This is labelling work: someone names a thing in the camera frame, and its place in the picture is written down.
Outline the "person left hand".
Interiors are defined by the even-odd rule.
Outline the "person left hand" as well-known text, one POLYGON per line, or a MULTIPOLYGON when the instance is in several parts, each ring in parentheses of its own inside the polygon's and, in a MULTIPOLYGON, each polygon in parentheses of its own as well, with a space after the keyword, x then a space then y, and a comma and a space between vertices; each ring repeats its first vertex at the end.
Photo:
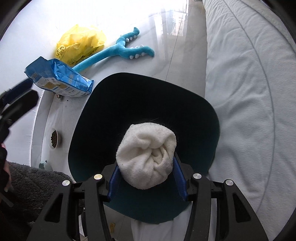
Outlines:
POLYGON ((8 190, 11 188, 11 173, 6 157, 6 147, 4 144, 1 144, 1 191, 4 192, 8 192, 8 190))

